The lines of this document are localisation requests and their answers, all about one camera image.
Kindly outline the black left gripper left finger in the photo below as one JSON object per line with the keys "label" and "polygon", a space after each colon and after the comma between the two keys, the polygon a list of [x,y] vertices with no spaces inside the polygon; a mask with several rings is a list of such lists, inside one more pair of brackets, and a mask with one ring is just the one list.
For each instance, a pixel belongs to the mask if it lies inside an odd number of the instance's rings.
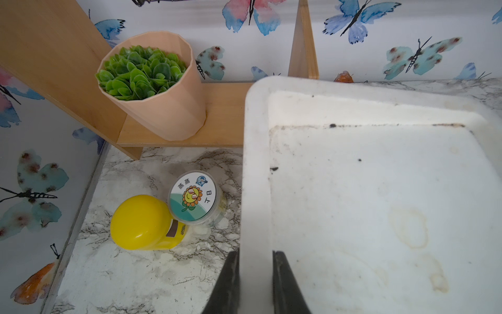
{"label": "black left gripper left finger", "polygon": [[238,312],[239,298],[239,251],[231,251],[202,314],[235,314]]}

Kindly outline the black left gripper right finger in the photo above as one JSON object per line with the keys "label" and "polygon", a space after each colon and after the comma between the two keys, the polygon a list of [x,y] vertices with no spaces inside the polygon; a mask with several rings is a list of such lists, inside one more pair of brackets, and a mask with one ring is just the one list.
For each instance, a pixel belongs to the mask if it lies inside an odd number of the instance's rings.
{"label": "black left gripper right finger", "polygon": [[273,304],[275,314],[311,314],[282,251],[273,251]]}

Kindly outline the white plastic drawer cabinet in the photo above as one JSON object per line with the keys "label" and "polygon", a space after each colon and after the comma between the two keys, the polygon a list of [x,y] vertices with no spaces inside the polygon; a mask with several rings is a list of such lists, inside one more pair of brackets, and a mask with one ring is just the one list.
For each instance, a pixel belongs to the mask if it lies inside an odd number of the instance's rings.
{"label": "white plastic drawer cabinet", "polygon": [[500,313],[501,119],[469,98],[254,83],[240,313],[273,312],[275,251],[312,313]]}

